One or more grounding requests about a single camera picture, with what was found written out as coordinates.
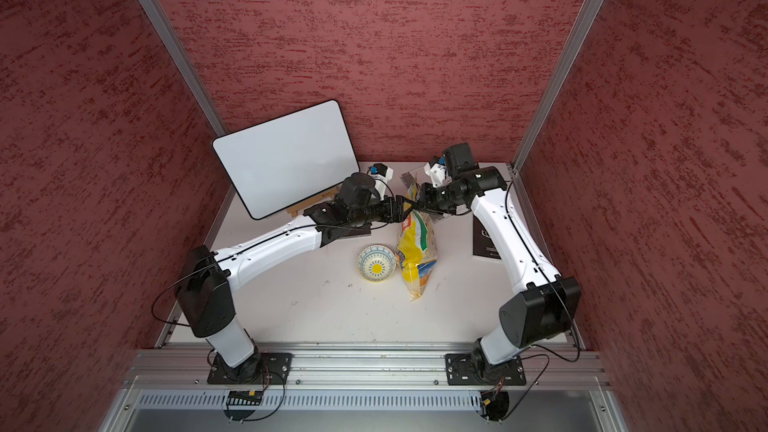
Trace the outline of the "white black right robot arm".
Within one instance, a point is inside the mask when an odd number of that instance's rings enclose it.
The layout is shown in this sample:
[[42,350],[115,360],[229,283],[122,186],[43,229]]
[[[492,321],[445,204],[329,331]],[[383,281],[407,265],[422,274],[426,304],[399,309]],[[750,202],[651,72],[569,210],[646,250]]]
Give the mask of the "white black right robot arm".
[[545,257],[495,167],[460,172],[445,185],[424,183],[419,210],[453,214],[466,207],[488,233],[509,276],[512,297],[499,308],[499,325],[479,340],[481,361],[508,362],[535,343],[572,329],[581,298],[573,277],[562,276]]

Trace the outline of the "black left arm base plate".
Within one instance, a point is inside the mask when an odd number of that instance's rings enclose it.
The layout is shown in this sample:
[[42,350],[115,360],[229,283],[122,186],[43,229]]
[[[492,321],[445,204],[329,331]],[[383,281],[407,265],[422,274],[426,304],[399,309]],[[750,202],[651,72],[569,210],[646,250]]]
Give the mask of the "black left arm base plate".
[[242,364],[231,367],[216,352],[209,355],[210,385],[252,385],[267,386],[286,382],[294,355],[291,353],[264,353],[259,350]]

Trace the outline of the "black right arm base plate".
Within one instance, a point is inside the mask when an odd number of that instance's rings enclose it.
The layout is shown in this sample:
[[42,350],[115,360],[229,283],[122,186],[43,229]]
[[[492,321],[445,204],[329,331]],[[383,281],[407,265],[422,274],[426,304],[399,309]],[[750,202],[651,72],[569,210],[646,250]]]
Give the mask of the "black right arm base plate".
[[475,351],[446,354],[444,362],[450,386],[522,386],[527,383],[519,357],[492,365],[480,352]]

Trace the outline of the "yellow oats bag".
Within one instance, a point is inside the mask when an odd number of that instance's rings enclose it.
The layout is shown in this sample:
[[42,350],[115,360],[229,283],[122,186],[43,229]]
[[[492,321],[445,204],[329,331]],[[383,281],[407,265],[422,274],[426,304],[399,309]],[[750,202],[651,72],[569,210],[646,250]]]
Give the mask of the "yellow oats bag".
[[409,220],[401,223],[397,255],[410,297],[418,300],[438,260],[433,220],[428,212],[414,210]]

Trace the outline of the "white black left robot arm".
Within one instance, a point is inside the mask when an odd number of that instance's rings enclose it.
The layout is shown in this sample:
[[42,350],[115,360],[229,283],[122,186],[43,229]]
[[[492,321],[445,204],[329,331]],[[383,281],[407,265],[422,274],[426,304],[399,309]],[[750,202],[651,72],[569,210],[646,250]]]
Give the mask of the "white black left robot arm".
[[206,340],[226,367],[255,365],[259,352],[236,317],[233,293],[261,273],[354,230],[400,223],[411,205],[391,193],[386,179],[356,172],[332,200],[310,206],[272,232],[218,251],[194,249],[171,289],[193,335]]

